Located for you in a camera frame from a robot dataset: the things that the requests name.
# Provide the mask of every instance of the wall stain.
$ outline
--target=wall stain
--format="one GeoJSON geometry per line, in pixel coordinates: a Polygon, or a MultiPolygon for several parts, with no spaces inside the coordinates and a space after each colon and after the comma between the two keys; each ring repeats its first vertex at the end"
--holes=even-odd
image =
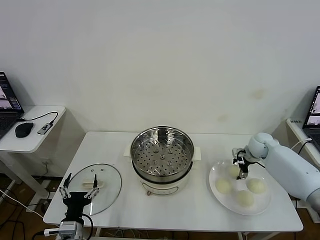
{"type": "Polygon", "coordinates": [[[225,113],[225,114],[218,116],[216,120],[219,123],[225,123],[228,120],[228,118],[229,118],[229,115],[225,113]]]}
{"type": "Polygon", "coordinates": [[[261,100],[266,95],[266,90],[264,88],[257,89],[250,93],[250,97],[256,100],[261,100]]]}

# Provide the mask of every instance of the black mouse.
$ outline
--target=black mouse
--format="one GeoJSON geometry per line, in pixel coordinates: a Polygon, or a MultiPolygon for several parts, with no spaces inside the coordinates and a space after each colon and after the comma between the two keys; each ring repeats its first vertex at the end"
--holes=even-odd
{"type": "Polygon", "coordinates": [[[15,128],[15,136],[17,138],[24,138],[29,135],[33,127],[34,127],[33,122],[21,123],[15,128]]]}

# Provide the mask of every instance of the white wall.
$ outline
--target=white wall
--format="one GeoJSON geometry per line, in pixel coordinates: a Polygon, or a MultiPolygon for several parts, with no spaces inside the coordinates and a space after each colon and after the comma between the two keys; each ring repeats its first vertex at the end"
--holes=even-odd
{"type": "Polygon", "coordinates": [[[84,131],[271,133],[319,84],[318,0],[0,7],[0,69],[21,101],[64,105],[84,131]]]}

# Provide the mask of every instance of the power outlet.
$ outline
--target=power outlet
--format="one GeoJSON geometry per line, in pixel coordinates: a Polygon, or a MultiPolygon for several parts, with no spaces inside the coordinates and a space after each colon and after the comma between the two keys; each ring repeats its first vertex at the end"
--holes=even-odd
{"type": "Polygon", "coordinates": [[[41,163],[44,165],[47,165],[47,164],[50,165],[52,164],[52,161],[49,158],[41,158],[41,163]]]}

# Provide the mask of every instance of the white side table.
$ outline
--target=white side table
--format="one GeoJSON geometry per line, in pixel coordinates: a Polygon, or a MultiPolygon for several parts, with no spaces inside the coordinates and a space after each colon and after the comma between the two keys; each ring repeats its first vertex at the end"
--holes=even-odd
{"type": "MultiPolygon", "coordinates": [[[[74,176],[81,169],[99,163],[114,166],[122,177],[122,189],[116,201],[106,210],[93,215],[98,228],[152,229],[197,232],[255,232],[252,239],[267,240],[280,232],[298,232],[302,222],[287,192],[257,164],[250,170],[264,177],[272,191],[265,212],[244,216],[220,204],[209,187],[209,171],[216,161],[232,158],[232,148],[248,144],[246,134],[189,134],[193,144],[201,148],[201,161],[190,171],[190,178],[180,192],[167,196],[146,194],[132,163],[124,156],[125,148],[137,133],[88,132],[76,152],[65,176],[74,176]]],[[[67,207],[57,192],[43,221],[60,224],[67,207]]],[[[85,226],[90,222],[84,219],[85,226]]]]}
{"type": "MultiPolygon", "coordinates": [[[[304,120],[296,119],[296,118],[288,118],[286,120],[286,125],[287,125],[287,130],[289,129],[290,131],[292,131],[298,141],[308,138],[308,136],[305,134],[305,132],[302,129],[304,125],[304,120]]],[[[307,155],[309,156],[309,158],[312,160],[311,163],[315,165],[318,169],[320,169],[320,152],[318,151],[318,149],[316,149],[316,147],[311,143],[306,144],[303,148],[307,153],[307,155]]],[[[314,211],[308,203],[304,202],[303,200],[299,200],[297,202],[297,208],[306,209],[312,221],[315,224],[320,224],[319,214],[316,211],[314,211]]]]}
{"type": "Polygon", "coordinates": [[[58,116],[53,122],[53,126],[46,132],[46,134],[41,135],[37,132],[46,124],[51,122],[55,114],[49,114],[30,122],[34,123],[34,126],[30,134],[23,138],[16,137],[15,129],[22,122],[17,122],[6,135],[0,139],[0,160],[6,165],[9,170],[4,171],[4,173],[10,177],[16,183],[25,182],[30,188],[35,191],[35,196],[31,200],[30,209],[34,210],[40,199],[52,199],[54,193],[50,194],[46,187],[49,185],[49,180],[44,180],[42,184],[39,184],[26,170],[25,168],[15,160],[15,158],[10,153],[20,153],[29,154],[35,152],[41,143],[50,134],[51,130],[55,127],[57,122],[60,120],[62,115],[65,113],[66,109],[64,106],[23,106],[24,115],[26,119],[32,119],[49,112],[58,112],[58,116]]]}

